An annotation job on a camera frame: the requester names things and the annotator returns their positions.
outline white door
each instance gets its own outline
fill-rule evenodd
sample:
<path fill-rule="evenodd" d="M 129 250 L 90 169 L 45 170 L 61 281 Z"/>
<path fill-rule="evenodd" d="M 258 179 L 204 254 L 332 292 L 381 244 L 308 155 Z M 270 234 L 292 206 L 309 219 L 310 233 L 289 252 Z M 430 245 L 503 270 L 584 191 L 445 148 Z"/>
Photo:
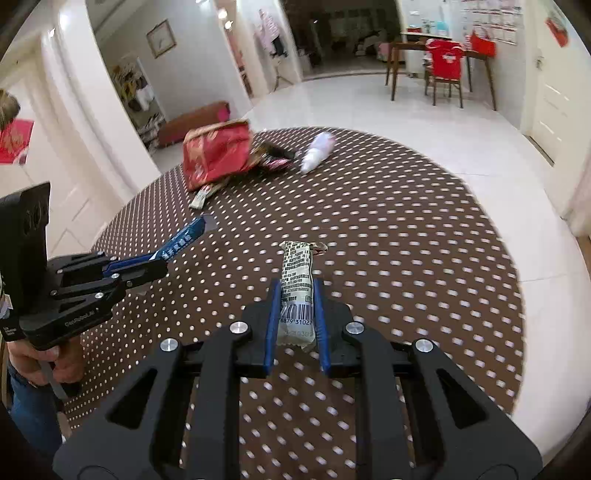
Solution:
<path fill-rule="evenodd" d="M 534 0 L 538 47 L 538 92 L 535 101 L 531 137 L 556 163 L 573 121 L 569 75 L 573 67 L 568 47 L 561 47 L 547 24 L 553 4 Z"/>
<path fill-rule="evenodd" d="M 89 251 L 110 221 L 100 198 L 90 197 L 75 158 L 68 151 L 40 75 L 36 56 L 21 59 L 0 85 L 20 105 L 19 118 L 33 120 L 33 134 L 24 166 L 0 165 L 0 197 L 45 181 L 51 182 L 50 223 L 47 227 L 48 258 Z"/>

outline candy wrapper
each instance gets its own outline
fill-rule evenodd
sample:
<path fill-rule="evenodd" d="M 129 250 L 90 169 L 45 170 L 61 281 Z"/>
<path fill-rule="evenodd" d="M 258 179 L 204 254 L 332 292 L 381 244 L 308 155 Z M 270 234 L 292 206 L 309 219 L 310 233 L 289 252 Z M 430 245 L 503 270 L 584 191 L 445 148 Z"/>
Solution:
<path fill-rule="evenodd" d="M 286 150 L 266 141 L 251 151 L 251 158 L 255 159 L 259 167 L 271 172 L 291 167 L 296 156 L 296 151 Z"/>
<path fill-rule="evenodd" d="M 203 210 L 203 207 L 205 206 L 205 200 L 207 200 L 209 197 L 213 196 L 213 194 L 216 193 L 218 190 L 221 190 L 222 188 L 224 188 L 226 185 L 228 185 L 229 182 L 230 182 L 230 177 L 226 177 L 223 180 L 220 180 L 220 181 L 217 181 L 214 183 L 208 183 L 207 185 L 204 185 L 203 187 L 201 187 L 199 189 L 199 191 L 195 195 L 195 198 L 193 199 L 193 201 L 189 205 L 189 208 L 192 208 L 195 210 Z"/>
<path fill-rule="evenodd" d="M 297 345 L 309 351 L 316 344 L 312 255 L 326 252 L 323 243 L 283 242 L 281 315 L 277 345 Z"/>

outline round table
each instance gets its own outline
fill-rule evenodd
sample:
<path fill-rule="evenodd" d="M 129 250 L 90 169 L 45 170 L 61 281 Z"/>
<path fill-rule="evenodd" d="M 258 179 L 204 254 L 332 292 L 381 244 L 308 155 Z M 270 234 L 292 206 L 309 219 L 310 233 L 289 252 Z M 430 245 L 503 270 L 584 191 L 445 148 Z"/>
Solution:
<path fill-rule="evenodd" d="M 66 407 L 74 429 L 161 339 L 207 339 L 265 298 L 286 239 L 329 246 L 313 273 L 356 320 L 398 342 L 431 338 L 511 412 L 524 316 L 517 272 L 486 213 L 461 180 L 385 138 L 294 128 L 261 132 L 254 143 L 304 150 L 320 131 L 337 144 L 317 170 L 233 179 L 206 206 L 219 229 L 83 335 L 83 392 Z M 169 171 L 117 215 L 96 249 L 119 257 L 157 249 L 195 216 L 192 197 L 181 167 Z M 354 478 L 353 382 L 328 380 L 317 358 L 279 347 L 268 379 L 242 379 L 244 478 Z"/>

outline white bottle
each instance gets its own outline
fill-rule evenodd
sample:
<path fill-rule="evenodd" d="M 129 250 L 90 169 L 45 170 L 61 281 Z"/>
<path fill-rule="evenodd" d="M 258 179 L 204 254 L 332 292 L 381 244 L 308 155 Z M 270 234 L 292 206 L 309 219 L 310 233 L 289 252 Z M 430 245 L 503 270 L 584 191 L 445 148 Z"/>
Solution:
<path fill-rule="evenodd" d="M 316 135 L 316 138 L 308 147 L 308 151 L 301 161 L 300 172 L 308 173 L 314 170 L 331 154 L 334 147 L 334 135 L 327 132 Z"/>

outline human hand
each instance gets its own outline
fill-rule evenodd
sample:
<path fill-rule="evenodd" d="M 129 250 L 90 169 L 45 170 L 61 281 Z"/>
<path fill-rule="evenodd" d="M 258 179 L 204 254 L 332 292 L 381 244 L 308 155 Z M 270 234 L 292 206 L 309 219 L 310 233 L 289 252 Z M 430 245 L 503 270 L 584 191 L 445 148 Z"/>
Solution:
<path fill-rule="evenodd" d="M 12 366 L 34 385 L 48 384 L 39 360 L 55 362 L 53 377 L 59 383 L 75 383 L 84 375 L 84 350 L 79 336 L 44 352 L 35 350 L 27 340 L 8 342 L 7 345 Z"/>

